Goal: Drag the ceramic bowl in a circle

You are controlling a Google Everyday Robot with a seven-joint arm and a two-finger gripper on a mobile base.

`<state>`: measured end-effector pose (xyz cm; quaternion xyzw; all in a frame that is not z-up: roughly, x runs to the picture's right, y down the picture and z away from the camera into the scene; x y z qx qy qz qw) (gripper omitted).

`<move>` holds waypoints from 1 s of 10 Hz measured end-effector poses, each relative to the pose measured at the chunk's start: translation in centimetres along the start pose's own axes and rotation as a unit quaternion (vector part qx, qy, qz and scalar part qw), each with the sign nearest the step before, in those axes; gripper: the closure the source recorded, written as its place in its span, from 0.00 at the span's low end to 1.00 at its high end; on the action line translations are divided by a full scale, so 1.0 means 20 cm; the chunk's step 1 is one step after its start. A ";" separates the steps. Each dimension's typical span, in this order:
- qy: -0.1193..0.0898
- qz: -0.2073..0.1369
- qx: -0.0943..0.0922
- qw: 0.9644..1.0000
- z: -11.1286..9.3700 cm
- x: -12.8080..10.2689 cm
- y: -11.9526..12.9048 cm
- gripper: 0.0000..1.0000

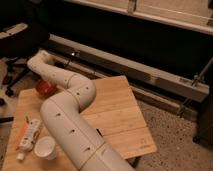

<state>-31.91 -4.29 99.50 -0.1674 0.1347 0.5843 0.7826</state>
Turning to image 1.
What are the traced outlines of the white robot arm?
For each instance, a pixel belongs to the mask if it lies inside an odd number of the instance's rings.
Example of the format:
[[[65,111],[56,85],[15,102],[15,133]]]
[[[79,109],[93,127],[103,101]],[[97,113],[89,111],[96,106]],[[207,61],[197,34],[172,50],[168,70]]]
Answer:
[[[43,79],[64,88],[41,105],[40,116],[49,133],[78,171],[134,171],[134,168],[81,115],[96,97],[86,76],[58,68],[40,50],[27,66]]]

